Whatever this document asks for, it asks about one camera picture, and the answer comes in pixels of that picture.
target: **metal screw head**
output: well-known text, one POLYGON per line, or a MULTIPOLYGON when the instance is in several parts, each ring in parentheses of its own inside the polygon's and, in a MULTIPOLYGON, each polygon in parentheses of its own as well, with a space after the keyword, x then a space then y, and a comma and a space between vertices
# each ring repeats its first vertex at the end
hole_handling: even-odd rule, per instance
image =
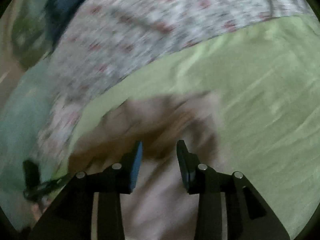
POLYGON ((119 170, 119 169, 121 169, 121 167, 122 167, 121 163, 115 163, 115 164, 112 165, 112 168, 114 170, 119 170))
POLYGON ((83 171, 80 171, 76 174, 77 179, 82 179, 85 177, 85 173, 83 171))
POLYGON ((236 171, 236 172, 234 173, 234 176, 235 176, 236 178, 238 178, 238 179, 242 179, 243 174, 242 174, 242 172, 240 172, 240 171, 236 171))
POLYGON ((207 168, 208 168, 208 166, 203 164, 203 163, 200 163, 198 165, 198 169, 201 170, 201 171, 205 171, 207 168))

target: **teal fabric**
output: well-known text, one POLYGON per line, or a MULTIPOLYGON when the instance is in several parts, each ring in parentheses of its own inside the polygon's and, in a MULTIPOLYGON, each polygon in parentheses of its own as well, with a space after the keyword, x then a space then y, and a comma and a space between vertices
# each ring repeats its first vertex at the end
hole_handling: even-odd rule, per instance
POLYGON ((70 153, 81 135, 128 98, 215 91, 229 172, 246 175, 294 238, 320 201, 319 80, 315 18, 249 26, 163 57, 93 100, 74 130, 70 153))
POLYGON ((37 136, 49 120, 54 100, 47 66, 43 60, 26 72, 0 116, 0 206, 17 229, 32 219, 22 196, 22 162, 30 157, 41 161, 43 179, 49 179, 57 165, 55 160, 37 158, 37 136))

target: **light green sheet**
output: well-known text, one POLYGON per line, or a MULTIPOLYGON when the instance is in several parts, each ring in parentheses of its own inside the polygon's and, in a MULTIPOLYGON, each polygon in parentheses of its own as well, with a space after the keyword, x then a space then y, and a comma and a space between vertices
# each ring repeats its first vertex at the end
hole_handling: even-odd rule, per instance
POLYGON ((230 172, 251 180, 294 238, 320 201, 319 35, 316 19, 295 16, 163 57, 87 105, 70 152, 127 98, 214 90, 221 96, 230 172))

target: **bed sheet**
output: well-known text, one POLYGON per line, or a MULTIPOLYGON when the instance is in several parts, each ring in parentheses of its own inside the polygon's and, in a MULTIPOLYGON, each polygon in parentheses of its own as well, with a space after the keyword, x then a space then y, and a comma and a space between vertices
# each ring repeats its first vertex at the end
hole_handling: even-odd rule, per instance
MULTIPOLYGON (((275 19, 228 33, 136 71, 89 103, 77 139, 126 99, 213 90, 222 100, 222 148, 293 239, 320 201, 320 25, 275 19)), ((66 163, 58 174, 66 172, 66 163)))
MULTIPOLYGON (((54 105, 59 91, 54 90, 51 83, 51 57, 48 56, 36 64, 52 51, 52 40, 48 35, 43 14, 46 2, 47 0, 14 0, 6 11, 9 24, 4 26, 5 41, 1 44, 1 49, 5 48, 1 53, 5 53, 10 59, 5 62, 9 69, 13 64, 19 69, 29 69, 10 96, 0 117, 0 156, 1 164, 6 165, 5 169, 0 169, 0 204, 17 229, 25 226, 30 218, 28 207, 21 198, 24 188, 22 161, 29 157, 35 158, 41 163, 43 179, 48 179, 59 165, 56 155, 51 153, 58 155, 61 152, 56 151, 57 148, 68 146, 83 107, 75 110, 72 104, 63 100, 54 105)), ((261 21, 266 19, 269 17, 262 15, 261 21)), ((235 30, 234 26, 228 24, 226 28, 235 30)), ((3 59, 2 57, 0 60, 1 70, 3 59)), ((7 80, 11 78, 10 73, 6 75, 6 72, 0 72, 0 75, 0 90, 8 83, 16 85, 7 80)), ((122 78, 112 80, 112 84, 122 78)))

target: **bedding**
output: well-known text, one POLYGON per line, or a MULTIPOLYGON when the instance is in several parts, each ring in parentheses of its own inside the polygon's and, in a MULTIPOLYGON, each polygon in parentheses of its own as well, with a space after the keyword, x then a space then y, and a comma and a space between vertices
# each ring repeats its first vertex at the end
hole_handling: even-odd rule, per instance
POLYGON ((320 202, 319 37, 314 18, 286 17, 157 60, 85 107, 69 153, 128 98, 215 91, 224 122, 217 133, 229 152, 226 171, 242 171, 294 239, 320 202))
MULTIPOLYGON (((50 178, 68 157, 74 127, 92 99, 143 65, 198 42, 274 17, 313 15, 305 0, 190 0, 193 4, 187 0, 156 0, 156 14, 148 10, 148 0, 137 0, 144 5, 143 11, 134 12, 129 9, 135 0, 86 0, 52 52, 54 42, 44 15, 47 1, 14 0, 6 12, 12 19, 4 27, 11 35, 2 44, 2 48, 10 48, 6 56, 14 62, 18 60, 24 70, 29 69, 0 117, 2 167, 5 164, 0 170, 0 204, 17 229, 29 223, 26 218, 30 218, 28 204, 21 198, 22 161, 38 161, 43 179, 50 178), (109 3, 113 4, 112 10, 104 6, 109 3), (185 15, 181 7, 188 5, 191 8, 185 15), (166 11, 168 8, 177 13, 166 11), (194 30, 190 27, 192 22, 196 22, 194 30), (114 30, 116 23, 119 33, 114 30), (140 29, 143 35, 136 44, 143 51, 126 45, 126 41, 132 43, 135 35, 141 34, 140 29), (76 31, 80 33, 78 37, 73 36, 76 31), (148 35, 155 39, 148 41, 148 35), (97 36, 101 44, 96 43, 97 36), (108 44, 105 39, 110 36, 112 42, 108 44), (111 59, 114 62, 106 65, 111 59)), ((1 65, 8 62, 0 60, 1 65)))

